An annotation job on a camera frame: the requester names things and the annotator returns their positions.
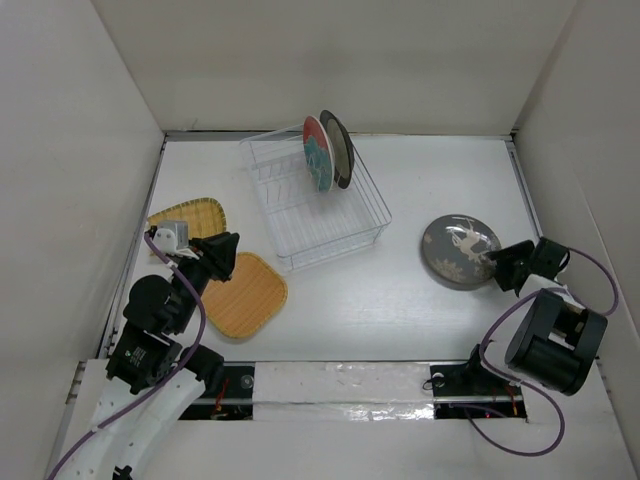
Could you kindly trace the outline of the grey reindeer pattern plate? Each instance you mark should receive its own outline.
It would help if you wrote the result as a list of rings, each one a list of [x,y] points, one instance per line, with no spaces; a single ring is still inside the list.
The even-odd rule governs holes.
[[[449,214],[433,220],[420,243],[423,264],[441,284],[475,290],[490,282],[495,263],[488,254],[502,248],[496,233],[468,215]]]

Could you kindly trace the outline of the red teal floral plate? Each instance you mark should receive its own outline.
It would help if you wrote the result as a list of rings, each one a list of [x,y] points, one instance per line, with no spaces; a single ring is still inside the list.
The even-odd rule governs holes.
[[[321,122],[307,116],[303,123],[303,148],[305,161],[312,180],[321,193],[332,189],[334,180],[334,156],[331,143]]]

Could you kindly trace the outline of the brown rimmed cream plate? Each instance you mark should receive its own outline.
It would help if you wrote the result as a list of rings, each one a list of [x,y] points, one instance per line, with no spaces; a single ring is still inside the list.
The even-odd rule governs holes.
[[[329,110],[322,110],[320,122],[324,127],[333,149],[335,167],[334,182],[341,189],[351,183],[354,169],[354,147],[344,124]]]

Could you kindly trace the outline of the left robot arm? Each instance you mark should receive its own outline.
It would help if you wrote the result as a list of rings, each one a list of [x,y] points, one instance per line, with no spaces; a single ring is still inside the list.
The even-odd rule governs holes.
[[[147,275],[129,292],[126,323],[106,366],[106,384],[89,430],[60,458],[52,479],[139,479],[154,450],[200,396],[224,382],[224,359],[199,339],[185,348],[175,336],[195,313],[207,320],[202,295],[231,279],[239,236],[193,238],[185,249],[164,245],[163,229],[144,235],[171,276]]]

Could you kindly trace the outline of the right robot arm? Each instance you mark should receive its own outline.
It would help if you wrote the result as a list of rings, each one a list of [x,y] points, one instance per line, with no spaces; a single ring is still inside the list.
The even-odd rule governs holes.
[[[487,254],[501,290],[519,295],[527,287],[534,289],[506,349],[506,366],[566,396],[583,386],[608,326],[605,315],[570,299],[557,283],[577,252],[542,237]]]

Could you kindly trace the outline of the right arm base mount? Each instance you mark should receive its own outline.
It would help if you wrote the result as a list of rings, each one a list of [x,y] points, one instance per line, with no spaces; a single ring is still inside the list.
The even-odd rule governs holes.
[[[478,345],[465,361],[431,364],[422,389],[432,394],[436,420],[527,418],[521,389],[481,364]]]

